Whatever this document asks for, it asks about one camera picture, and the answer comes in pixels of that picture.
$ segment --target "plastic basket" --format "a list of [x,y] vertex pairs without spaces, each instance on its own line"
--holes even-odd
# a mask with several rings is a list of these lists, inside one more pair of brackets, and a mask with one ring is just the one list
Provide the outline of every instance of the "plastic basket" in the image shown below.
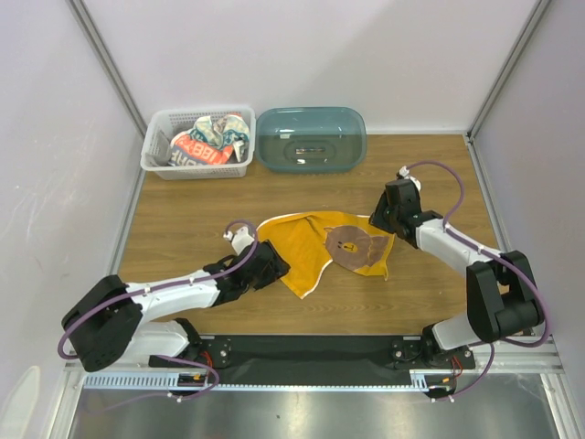
[[[211,116],[212,121],[215,122],[230,112],[240,114],[250,128],[248,156],[244,162],[229,165],[165,166],[171,140],[176,134],[192,128],[195,120],[201,116]],[[250,107],[234,106],[213,110],[201,108],[163,110],[157,112],[148,124],[140,166],[145,171],[155,172],[165,180],[244,177],[246,169],[254,157],[255,139],[256,116]]]

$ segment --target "brown wood surface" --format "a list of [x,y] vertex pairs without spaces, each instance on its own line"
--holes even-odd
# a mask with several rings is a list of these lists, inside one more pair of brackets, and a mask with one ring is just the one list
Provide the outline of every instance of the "brown wood surface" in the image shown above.
[[[452,224],[495,246],[471,160],[459,135],[371,135],[364,162],[346,174],[275,174],[252,163],[244,178],[164,181],[150,174],[124,254],[122,279],[148,282],[191,273],[231,253],[221,235],[234,219],[255,224],[286,213],[341,210],[369,215],[397,170],[437,159],[462,176],[467,196]],[[422,206],[446,213],[459,196],[445,171],[423,166]],[[396,240],[389,279],[364,277],[335,264],[303,300],[277,282],[240,300],[187,310],[203,333],[405,334],[464,310],[464,281],[439,260]]]

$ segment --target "yellow cloth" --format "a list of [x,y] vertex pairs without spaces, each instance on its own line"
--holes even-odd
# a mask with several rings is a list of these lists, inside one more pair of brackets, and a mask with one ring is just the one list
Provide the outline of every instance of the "yellow cloth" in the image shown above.
[[368,217],[343,212],[306,212],[274,217],[258,227],[291,266],[282,281],[303,298],[319,284],[331,261],[364,276],[388,279],[386,259],[394,235],[367,223]]

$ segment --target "gray floor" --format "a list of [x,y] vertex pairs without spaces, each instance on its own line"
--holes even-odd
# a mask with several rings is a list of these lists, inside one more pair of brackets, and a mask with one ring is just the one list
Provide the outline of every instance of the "gray floor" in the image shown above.
[[[136,391],[84,391],[99,410]],[[88,414],[69,439],[557,438],[538,375],[490,375],[455,403],[419,393],[213,391],[177,404],[149,398]]]

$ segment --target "white panel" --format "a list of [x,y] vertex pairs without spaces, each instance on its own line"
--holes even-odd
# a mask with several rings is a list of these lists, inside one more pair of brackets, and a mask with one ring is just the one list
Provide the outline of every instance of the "white panel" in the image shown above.
[[465,130],[535,0],[86,0],[143,116],[345,105],[370,132]]
[[60,320],[108,270],[140,140],[66,2],[8,2],[0,41],[0,405],[38,366],[38,439],[64,366]]
[[530,257],[585,407],[585,3],[553,2],[477,145],[507,235]]

